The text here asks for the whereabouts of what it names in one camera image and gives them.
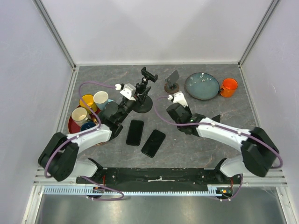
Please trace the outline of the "black round phone stand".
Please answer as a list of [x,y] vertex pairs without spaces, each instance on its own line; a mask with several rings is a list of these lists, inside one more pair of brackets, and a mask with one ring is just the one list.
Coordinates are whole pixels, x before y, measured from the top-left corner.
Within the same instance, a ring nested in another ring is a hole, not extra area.
[[153,106],[153,101],[151,97],[148,96],[148,93],[151,89],[148,85],[148,81],[155,83],[158,79],[158,75],[153,75],[147,71],[146,67],[141,69],[141,74],[143,78],[140,83],[136,84],[136,91],[134,98],[136,99],[136,104],[133,106],[133,111],[136,113],[147,113],[151,110]]

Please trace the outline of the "copper base phone stand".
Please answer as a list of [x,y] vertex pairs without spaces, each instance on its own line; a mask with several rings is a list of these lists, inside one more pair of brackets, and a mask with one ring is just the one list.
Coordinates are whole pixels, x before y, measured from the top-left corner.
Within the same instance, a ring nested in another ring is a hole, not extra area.
[[174,94],[179,92],[179,84],[177,83],[179,79],[179,73],[175,70],[169,77],[165,79],[166,83],[164,85],[164,90],[169,94]]

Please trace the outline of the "black phone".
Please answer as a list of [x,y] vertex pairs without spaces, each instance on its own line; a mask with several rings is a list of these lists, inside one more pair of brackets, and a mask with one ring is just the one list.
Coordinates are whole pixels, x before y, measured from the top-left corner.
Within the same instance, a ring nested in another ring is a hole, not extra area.
[[141,152],[146,156],[153,158],[156,155],[157,151],[159,150],[165,137],[166,135],[163,132],[156,129],[153,130],[149,138],[143,145]]
[[141,120],[131,120],[128,129],[126,144],[130,146],[139,146],[142,138],[144,122]]

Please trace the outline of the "black wedge phone stand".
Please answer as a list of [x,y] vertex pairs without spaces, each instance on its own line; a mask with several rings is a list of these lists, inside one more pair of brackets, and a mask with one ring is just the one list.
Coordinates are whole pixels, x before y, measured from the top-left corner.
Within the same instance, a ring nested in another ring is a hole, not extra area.
[[212,117],[211,120],[220,123],[220,121],[221,121],[221,115],[220,114],[216,115],[216,116]]

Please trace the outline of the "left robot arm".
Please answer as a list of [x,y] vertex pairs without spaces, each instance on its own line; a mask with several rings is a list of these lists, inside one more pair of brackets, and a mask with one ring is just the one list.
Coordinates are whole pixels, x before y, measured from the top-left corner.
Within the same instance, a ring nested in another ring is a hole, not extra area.
[[80,160],[78,154],[98,143],[115,139],[123,129],[123,121],[136,107],[145,106],[151,101],[150,87],[116,84],[114,89],[123,95],[118,104],[110,102],[99,114],[94,114],[98,123],[87,130],[74,133],[55,133],[38,158],[47,178],[61,182],[68,177],[86,176],[91,183],[99,183],[103,173],[100,165],[93,159]]

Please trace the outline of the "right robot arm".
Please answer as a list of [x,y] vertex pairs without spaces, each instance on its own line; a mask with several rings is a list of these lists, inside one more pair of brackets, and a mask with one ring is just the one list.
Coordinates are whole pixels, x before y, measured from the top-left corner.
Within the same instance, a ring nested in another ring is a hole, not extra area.
[[245,173],[265,177],[279,156],[273,141],[259,127],[248,130],[227,126],[219,122],[219,117],[210,119],[193,114],[188,106],[179,103],[170,105],[166,111],[179,131],[218,141],[240,152],[240,155],[224,158],[217,164],[214,178],[218,183],[226,183],[231,177]]

